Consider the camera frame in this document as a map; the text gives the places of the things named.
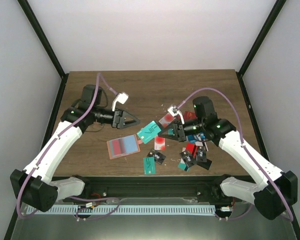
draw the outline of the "black metal frame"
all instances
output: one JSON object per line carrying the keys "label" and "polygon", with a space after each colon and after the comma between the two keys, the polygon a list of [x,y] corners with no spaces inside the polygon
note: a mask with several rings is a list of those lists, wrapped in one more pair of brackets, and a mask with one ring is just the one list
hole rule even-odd
{"label": "black metal frame", "polygon": [[[53,65],[55,66],[57,72],[61,77],[61,83],[59,86],[59,90],[57,93],[57,97],[52,109],[52,113],[48,122],[48,126],[45,132],[44,140],[42,143],[42,147],[48,142],[49,138],[53,133],[53,128],[55,122],[57,120],[57,114],[59,111],[60,103],[64,94],[64,90],[66,87],[66,83],[68,80],[68,75],[65,74],[59,60],[54,53],[44,31],[42,30],[34,12],[31,9],[27,0],[18,0],[20,6],[22,7],[25,15],[27,16],[29,22],[31,23],[34,31],[36,32],[39,40],[41,41],[44,49],[46,50],[48,56],[50,57]],[[251,107],[251,103],[249,100],[249,96],[243,81],[243,75],[246,73],[249,65],[251,64],[254,56],[259,50],[262,42],[267,36],[271,26],[275,22],[277,16],[279,15],[281,9],[283,8],[286,0],[277,0],[269,13],[260,33],[258,34],[254,44],[251,47],[250,52],[248,53],[246,59],[244,60],[242,67],[239,72],[237,72],[237,78],[239,81],[239,85],[242,91],[242,95],[251,119],[251,123],[255,132],[255,136],[258,142],[258,146],[260,148],[261,154],[269,159],[265,144],[263,142],[261,132],[258,127],[258,123]],[[164,176],[164,177],[88,177],[88,180],[91,182],[91,187],[96,189],[97,191],[105,191],[107,195],[116,196],[116,197],[134,197],[136,196],[134,189],[136,186],[148,186],[147,190],[142,190],[143,188],[138,188],[139,194],[138,197],[196,197],[201,202],[210,202],[212,204],[222,204],[223,201],[216,201],[211,197],[210,193],[207,192],[205,186],[213,185],[213,181],[218,176],[183,176],[183,177],[173,177],[173,176]],[[244,181],[251,181],[250,176],[237,176],[237,178],[242,179]],[[55,177],[54,180],[62,179],[62,177]],[[300,227],[296,216],[293,212],[294,221],[292,223],[294,232],[296,234],[297,239],[300,240]],[[10,240],[13,234],[13,230],[17,221],[17,212],[14,210],[12,215],[9,227],[7,229],[5,240]]]}

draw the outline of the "gray wall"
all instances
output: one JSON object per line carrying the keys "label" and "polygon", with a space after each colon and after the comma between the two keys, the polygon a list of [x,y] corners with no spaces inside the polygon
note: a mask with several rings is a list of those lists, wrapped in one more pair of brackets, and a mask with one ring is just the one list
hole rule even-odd
{"label": "gray wall", "polygon": [[275,0],[29,0],[65,71],[239,70]]}
{"label": "gray wall", "polygon": [[0,240],[16,204],[10,174],[39,152],[59,84],[18,2],[0,0]]}
{"label": "gray wall", "polygon": [[300,0],[288,0],[244,76],[270,160],[299,179]]}

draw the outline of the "black pole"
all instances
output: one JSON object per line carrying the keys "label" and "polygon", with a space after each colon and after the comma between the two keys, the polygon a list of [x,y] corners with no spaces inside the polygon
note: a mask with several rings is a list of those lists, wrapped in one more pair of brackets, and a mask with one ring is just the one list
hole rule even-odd
{"label": "black pole", "polygon": [[281,9],[283,8],[283,6],[285,5],[286,1],[287,0],[277,0],[275,2],[271,12],[269,13],[269,16],[267,17],[267,19],[265,20],[265,22],[263,24],[263,27],[261,28],[261,31],[259,32],[258,36],[256,37],[248,55],[246,56],[246,58],[242,64],[242,67],[239,70],[239,74],[241,76],[245,75],[249,65],[251,64],[252,60],[254,59],[261,44],[265,40],[270,28],[274,24],[277,16],[279,15],[279,13],[280,13]]}
{"label": "black pole", "polygon": [[57,70],[58,74],[61,78],[64,78],[66,76],[65,71],[63,70],[62,66],[60,65],[60,62],[52,49],[44,31],[42,30],[36,15],[31,9],[31,6],[29,5],[29,2],[27,0],[18,0],[22,10],[24,11],[26,17],[28,18],[30,24],[32,25],[36,35],[38,36],[40,42],[42,43],[46,53],[48,54],[49,58],[51,59],[55,69]]}

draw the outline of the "blue card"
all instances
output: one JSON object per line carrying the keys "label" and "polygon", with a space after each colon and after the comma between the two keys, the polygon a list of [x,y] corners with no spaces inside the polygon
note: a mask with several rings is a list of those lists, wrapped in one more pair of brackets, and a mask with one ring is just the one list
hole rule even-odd
{"label": "blue card", "polygon": [[144,168],[144,174],[146,175],[156,174],[155,158],[153,156],[144,157],[143,168]]}
{"label": "blue card", "polygon": [[161,128],[155,121],[152,121],[147,126],[138,131],[137,135],[144,144],[147,144],[152,139],[154,139],[160,132]]}

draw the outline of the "wooden tabletop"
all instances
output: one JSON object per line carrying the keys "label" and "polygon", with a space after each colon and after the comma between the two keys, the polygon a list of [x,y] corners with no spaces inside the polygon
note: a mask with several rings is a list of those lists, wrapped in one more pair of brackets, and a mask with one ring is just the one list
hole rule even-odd
{"label": "wooden tabletop", "polygon": [[[74,71],[69,74],[55,128],[63,112],[80,98],[83,87],[95,84],[97,73]],[[143,158],[154,148],[154,140],[140,144],[141,152],[116,159],[109,158],[106,142],[136,134],[151,121],[161,119],[170,105],[180,104],[193,91],[203,87],[218,89],[230,99],[239,114],[244,138],[259,151],[234,70],[103,71],[102,74],[113,89],[129,95],[127,102],[124,105],[117,104],[117,107],[136,116],[141,123],[126,129],[115,129],[105,125],[99,132],[85,132],[65,155],[55,176],[144,176]],[[101,81],[100,86],[106,89]],[[108,90],[107,95],[111,107],[115,96]],[[228,119],[238,126],[233,110],[223,97],[213,91],[202,91],[195,96],[210,97],[219,118]],[[193,112],[192,99],[181,110]],[[100,128],[101,126],[95,123],[87,130],[97,131]],[[212,143],[208,143],[207,153],[208,159],[212,161],[210,170],[195,165],[185,172],[178,168],[178,164],[179,153],[186,144],[167,139],[166,149],[161,151],[166,159],[162,165],[155,164],[156,174],[153,176],[247,174],[230,155]]]}

